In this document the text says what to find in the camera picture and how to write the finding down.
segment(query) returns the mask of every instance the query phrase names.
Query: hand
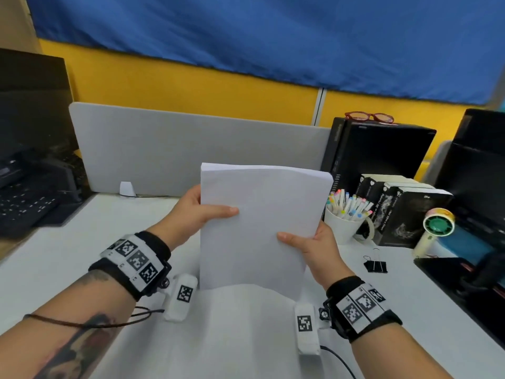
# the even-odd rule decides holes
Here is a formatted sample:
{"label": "hand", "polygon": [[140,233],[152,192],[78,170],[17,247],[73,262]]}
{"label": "hand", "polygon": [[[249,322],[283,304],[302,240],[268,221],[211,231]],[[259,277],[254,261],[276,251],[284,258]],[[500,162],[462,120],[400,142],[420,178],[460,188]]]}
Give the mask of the hand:
{"label": "hand", "polygon": [[333,231],[323,221],[319,222],[314,238],[278,232],[277,239],[301,250],[314,279],[325,291],[338,280],[355,275],[342,260]]}
{"label": "hand", "polygon": [[238,214],[236,207],[201,205],[200,196],[200,185],[193,186],[180,198],[165,218],[147,231],[160,238],[173,251],[204,227],[207,221],[216,218],[230,218]]}

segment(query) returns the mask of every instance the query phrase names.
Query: desk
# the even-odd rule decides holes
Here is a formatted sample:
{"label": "desk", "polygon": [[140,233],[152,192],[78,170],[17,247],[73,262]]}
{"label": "desk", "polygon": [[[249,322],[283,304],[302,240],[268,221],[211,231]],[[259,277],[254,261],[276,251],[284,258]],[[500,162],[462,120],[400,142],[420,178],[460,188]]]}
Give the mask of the desk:
{"label": "desk", "polygon": [[[176,198],[100,194],[64,227],[37,230],[0,264],[0,332],[84,274],[112,241],[147,228],[176,202]],[[388,299],[405,328],[451,375],[457,379],[505,376],[505,351],[414,266],[410,250],[381,249],[388,274],[366,272],[363,255],[371,253],[371,246],[356,241],[341,247],[350,268]],[[198,275],[198,257],[199,235],[195,235],[173,253],[171,275]],[[294,346],[294,302],[281,295],[247,285],[198,292],[195,299],[183,323],[164,322],[154,315],[126,327],[92,378],[180,379],[199,373],[220,379],[350,377],[325,351],[321,360],[299,360]],[[307,269],[300,302],[319,307],[324,299],[323,289]],[[142,304],[158,308],[162,300],[161,294],[155,294],[143,298]],[[217,316],[223,306],[230,310],[227,319]],[[240,318],[244,314],[252,315]],[[237,337],[241,335],[237,330],[244,328],[252,335],[251,340]],[[320,338],[322,344],[344,358],[357,377],[362,377],[347,341],[333,330],[320,331]]]}

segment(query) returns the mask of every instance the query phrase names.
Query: paper stack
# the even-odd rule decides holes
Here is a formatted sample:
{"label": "paper stack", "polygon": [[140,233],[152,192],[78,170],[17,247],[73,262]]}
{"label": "paper stack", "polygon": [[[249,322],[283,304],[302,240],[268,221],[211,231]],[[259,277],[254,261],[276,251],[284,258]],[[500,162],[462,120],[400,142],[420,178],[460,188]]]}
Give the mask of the paper stack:
{"label": "paper stack", "polygon": [[278,231],[312,237],[333,179],[283,166],[201,165],[201,203],[235,206],[236,217],[201,230],[200,288],[253,283],[297,300],[305,263]]}

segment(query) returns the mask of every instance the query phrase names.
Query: pen holder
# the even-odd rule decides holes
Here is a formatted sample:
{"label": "pen holder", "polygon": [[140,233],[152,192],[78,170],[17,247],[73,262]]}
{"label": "pen holder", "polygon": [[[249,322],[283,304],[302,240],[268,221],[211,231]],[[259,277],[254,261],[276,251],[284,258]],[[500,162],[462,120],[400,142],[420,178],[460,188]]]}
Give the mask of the pen holder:
{"label": "pen holder", "polygon": [[370,234],[366,240],[369,240],[374,236],[374,226],[368,217],[365,217],[360,221],[348,221],[346,219],[339,218],[327,208],[325,208],[325,210],[324,222],[331,227],[335,240],[337,241],[337,245],[348,244],[352,236],[356,234],[356,231],[365,220],[367,220],[368,227],[370,228]]}

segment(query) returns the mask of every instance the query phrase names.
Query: red glasses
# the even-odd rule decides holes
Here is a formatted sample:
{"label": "red glasses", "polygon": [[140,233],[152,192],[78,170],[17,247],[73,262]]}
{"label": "red glasses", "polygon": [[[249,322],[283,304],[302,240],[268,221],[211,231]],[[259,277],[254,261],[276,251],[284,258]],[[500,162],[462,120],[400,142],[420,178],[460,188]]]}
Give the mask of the red glasses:
{"label": "red glasses", "polygon": [[393,116],[384,113],[369,114],[365,112],[349,112],[345,113],[345,117],[355,121],[368,121],[373,118],[374,121],[382,122],[383,124],[392,124],[395,122]]}

